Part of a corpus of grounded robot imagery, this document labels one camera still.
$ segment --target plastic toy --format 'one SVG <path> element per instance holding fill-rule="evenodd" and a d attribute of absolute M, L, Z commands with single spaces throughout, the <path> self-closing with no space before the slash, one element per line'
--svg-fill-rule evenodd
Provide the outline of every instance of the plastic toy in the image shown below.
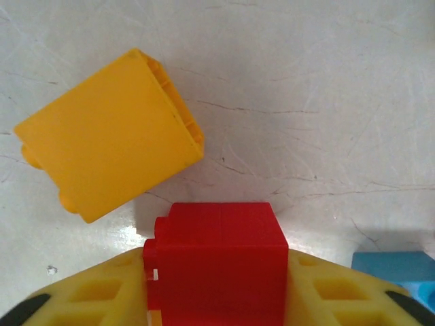
<path fill-rule="evenodd" d="M 174 204 L 155 235 L 143 259 L 163 325 L 283 325 L 288 244 L 269 203 Z"/>
<path fill-rule="evenodd" d="M 27 162 L 90 223 L 203 157 L 161 64 L 133 49 L 15 128 Z"/>
<path fill-rule="evenodd" d="M 435 260 L 424 252 L 354 253 L 352 268 L 404 287 L 435 313 Z"/>
<path fill-rule="evenodd" d="M 0 326 L 146 326 L 141 249 L 40 289 L 29 299 L 0 319 Z"/>
<path fill-rule="evenodd" d="M 181 222 L 185 219 L 188 226 Z M 259 225 L 263 225 L 264 236 L 258 233 Z M 277 231 L 275 216 L 267 204 L 174 204 L 168 217 L 156 220 L 155 231 L 156 239 L 147 241 L 143 251 L 145 268 L 142 249 L 121 254 L 39 290 L 2 317 L 0 326 L 229 326 L 248 325 L 247 320 L 252 321 L 251 325 L 274 325 L 276 311 L 269 311 L 271 320 L 268 320 L 265 308 L 245 310 L 262 302 L 261 297 L 250 302 L 238 295 L 256 290 L 260 296 L 270 295 L 268 285 L 277 284 L 275 275 L 265 274 L 258 281 L 256 272 L 267 270 L 269 264 L 276 264 L 278 272 L 281 271 L 282 234 Z M 257 259 L 252 267 L 254 253 Z M 265 253 L 276 256 L 269 259 Z M 199 254 L 204 259 L 202 264 L 197 260 Z M 287 285 L 283 291 L 286 299 L 281 325 L 435 325 L 435 315 L 402 287 L 299 251 L 286 250 L 286 255 Z M 214 268 L 223 274 L 214 273 Z M 214 274 L 209 277 L 201 272 Z M 243 273 L 244 279 L 238 278 Z M 240 286 L 234 277 L 242 282 Z M 214 297 L 206 298 L 201 289 L 213 290 L 210 282 L 217 285 L 215 290 L 229 291 L 226 293 L 235 297 L 225 297 L 222 292 L 216 297 L 218 304 L 210 305 Z M 166 285 L 174 286 L 173 292 L 167 291 Z M 277 297 L 271 299 L 278 302 L 281 293 L 279 289 Z M 208 301 L 191 306 L 196 301 L 195 295 Z M 147 297 L 158 299 L 149 304 L 158 304 L 162 310 L 147 311 Z M 182 311 L 164 311 L 167 302 L 181 299 L 187 301 L 186 316 Z M 220 315 L 222 309 L 226 316 Z M 175 314 L 180 320 L 173 319 Z M 192 318 L 201 319 L 201 324 L 187 324 L 186 319 Z"/>

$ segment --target yellow toy block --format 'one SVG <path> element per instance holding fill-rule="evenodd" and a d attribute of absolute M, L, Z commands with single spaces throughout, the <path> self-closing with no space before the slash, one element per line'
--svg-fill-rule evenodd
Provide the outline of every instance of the yellow toy block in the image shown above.
<path fill-rule="evenodd" d="M 15 127 L 27 162 L 90 223 L 203 157 L 162 65 L 133 49 Z"/>

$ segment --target white table surface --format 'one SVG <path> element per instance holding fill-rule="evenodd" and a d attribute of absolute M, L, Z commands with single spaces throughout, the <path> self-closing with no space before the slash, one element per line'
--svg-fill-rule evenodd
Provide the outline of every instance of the white table surface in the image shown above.
<path fill-rule="evenodd" d="M 88 225 L 12 128 L 128 49 L 160 60 L 205 159 Z M 172 202 L 271 202 L 294 249 L 435 254 L 433 0 L 0 0 L 0 313 L 143 244 Z"/>

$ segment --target red toy block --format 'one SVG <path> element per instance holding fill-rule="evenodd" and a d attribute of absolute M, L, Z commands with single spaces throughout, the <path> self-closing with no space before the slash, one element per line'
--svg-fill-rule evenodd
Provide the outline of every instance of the red toy block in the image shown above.
<path fill-rule="evenodd" d="M 283 325 L 288 244 L 269 203 L 177 203 L 155 237 L 143 259 L 163 325 Z"/>

